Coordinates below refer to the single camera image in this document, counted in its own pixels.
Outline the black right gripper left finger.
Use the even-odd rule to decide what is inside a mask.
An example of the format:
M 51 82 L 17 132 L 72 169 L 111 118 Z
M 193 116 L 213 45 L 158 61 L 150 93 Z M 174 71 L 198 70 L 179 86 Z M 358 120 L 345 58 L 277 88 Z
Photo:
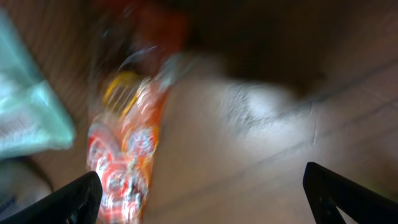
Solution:
M 6 218 L 2 224 L 96 223 L 103 189 L 95 171 Z

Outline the green white wipes packet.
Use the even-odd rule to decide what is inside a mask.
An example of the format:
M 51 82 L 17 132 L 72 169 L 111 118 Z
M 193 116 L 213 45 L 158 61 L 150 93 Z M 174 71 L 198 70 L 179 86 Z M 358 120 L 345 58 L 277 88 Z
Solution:
M 1 158 L 72 147 L 75 128 L 1 10 Z

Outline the green lid jar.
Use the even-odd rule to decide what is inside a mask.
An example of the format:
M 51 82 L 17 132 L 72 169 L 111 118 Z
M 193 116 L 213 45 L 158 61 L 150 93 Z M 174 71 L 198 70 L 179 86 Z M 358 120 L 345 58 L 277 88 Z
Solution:
M 31 206 L 53 191 L 50 178 L 31 157 L 1 161 L 1 220 Z

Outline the red chocolate bar wrapper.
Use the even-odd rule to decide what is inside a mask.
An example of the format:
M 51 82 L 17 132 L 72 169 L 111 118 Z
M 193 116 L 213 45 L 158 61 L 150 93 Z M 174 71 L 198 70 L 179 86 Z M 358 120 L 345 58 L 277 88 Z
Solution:
M 98 216 L 140 223 L 159 146 L 161 118 L 186 43 L 187 16 L 158 1 L 90 1 L 87 166 L 102 184 Z

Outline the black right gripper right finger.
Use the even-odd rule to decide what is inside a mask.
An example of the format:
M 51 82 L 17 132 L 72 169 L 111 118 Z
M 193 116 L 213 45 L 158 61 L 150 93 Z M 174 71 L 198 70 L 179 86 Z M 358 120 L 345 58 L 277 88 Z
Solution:
M 343 211 L 358 223 L 397 223 L 397 203 L 315 162 L 308 162 L 303 188 L 317 224 L 344 223 Z

